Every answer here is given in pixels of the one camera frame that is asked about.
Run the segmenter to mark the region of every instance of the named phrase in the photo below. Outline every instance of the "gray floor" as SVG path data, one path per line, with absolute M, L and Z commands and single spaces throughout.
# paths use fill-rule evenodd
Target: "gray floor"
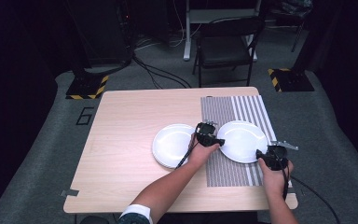
M 266 29 L 256 50 L 258 60 L 251 86 L 259 89 L 277 138 L 300 147 L 299 151 L 289 151 L 289 159 L 296 167 L 293 175 L 322 195 L 335 209 L 341 223 L 358 223 L 358 154 L 337 126 L 334 111 L 318 78 L 307 72 L 315 88 L 310 92 L 276 92 L 269 78 L 269 68 L 290 68 L 294 64 L 305 36 L 306 33 L 292 53 L 293 32 Z M 184 42 L 175 48 L 154 40 L 150 44 L 137 49 L 137 57 L 196 87 L 197 79 L 191 75 L 194 59 L 183 61 Z M 245 71 L 245 67 L 237 68 L 234 74 Z M 208 76 L 229 73 L 230 70 L 222 69 Z M 182 88 L 168 79 L 155 79 L 163 88 Z M 100 99 L 65 100 L 73 74 L 61 74 L 56 80 L 59 90 L 55 104 L 0 200 L 0 223 L 74 223 L 74 216 L 62 210 L 65 198 L 60 193 L 70 188 L 90 131 L 90 125 L 76 125 L 76 121 L 84 107 L 93 107 L 87 110 L 92 120 Z M 206 87 L 242 85 L 243 82 L 235 82 Z M 146 71 L 134 62 L 111 75 L 105 88 L 106 91 L 140 89 L 155 89 L 155 86 Z M 296 181 L 293 184 L 299 201 L 294 213 L 300 223 L 335 223 L 332 213 L 318 197 Z M 84 216 L 77 216 L 77 221 Z M 112 214 L 99 216 L 115 223 Z M 268 221 L 268 212 L 260 211 L 259 219 Z

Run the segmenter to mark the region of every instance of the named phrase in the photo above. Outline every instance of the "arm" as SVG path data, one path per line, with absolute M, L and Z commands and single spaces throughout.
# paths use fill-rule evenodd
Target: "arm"
M 258 159 L 258 163 L 263 171 L 263 186 L 267 195 L 271 223 L 298 223 L 282 197 L 284 186 L 282 171 L 271 171 L 261 158 Z M 288 176 L 290 176 L 290 172 L 292 172 L 293 169 L 294 165 L 289 161 L 288 170 L 285 170 L 288 172 Z
M 197 138 L 194 144 L 195 147 L 186 164 L 151 183 L 131 203 L 149 207 L 154 223 L 157 223 L 167 212 L 193 175 L 208 160 L 211 153 L 219 148 L 218 144 L 203 147 L 198 144 Z

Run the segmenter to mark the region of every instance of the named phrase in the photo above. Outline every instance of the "table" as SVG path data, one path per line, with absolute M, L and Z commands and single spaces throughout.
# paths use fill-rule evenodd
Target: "table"
M 191 23 L 208 23 L 217 19 L 226 17 L 245 17 L 255 16 L 260 9 L 261 0 L 257 0 L 255 8 L 242 8 L 242 9 L 190 9 L 189 0 L 186 0 L 186 44 L 183 59 L 190 60 L 191 51 Z M 247 38 L 247 42 L 252 42 L 252 37 Z
M 64 211 L 120 213 L 149 183 L 172 169 L 160 165 L 151 146 L 157 132 L 173 123 L 201 122 L 200 97 L 258 95 L 254 87 L 147 91 L 103 94 L 80 158 Z M 207 187 L 201 168 L 169 212 L 251 211 L 269 209 L 263 187 Z M 294 193 L 286 202 L 297 207 Z

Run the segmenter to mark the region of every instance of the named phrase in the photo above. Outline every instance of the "white plate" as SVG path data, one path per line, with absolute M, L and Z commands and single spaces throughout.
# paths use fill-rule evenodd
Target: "white plate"
M 217 138 L 225 139 L 225 144 L 220 150 L 228 158 L 242 163 L 257 161 L 255 152 L 257 149 L 267 152 L 267 137 L 253 123 L 234 120 L 224 124 L 217 133 Z
M 195 128 L 186 124 L 172 124 L 161 129 L 153 140 L 153 156 L 161 165 L 176 168 L 188 150 Z

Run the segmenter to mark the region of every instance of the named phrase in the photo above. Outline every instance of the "placemat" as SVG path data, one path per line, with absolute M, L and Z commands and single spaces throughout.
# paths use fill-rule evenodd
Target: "placemat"
M 245 120 L 259 127 L 268 143 L 275 141 L 269 116 L 260 95 L 202 97 L 203 120 L 215 123 L 216 133 L 225 123 Z M 239 163 L 227 158 L 220 150 L 215 151 L 206 164 L 208 187 L 261 186 L 263 174 L 257 162 Z

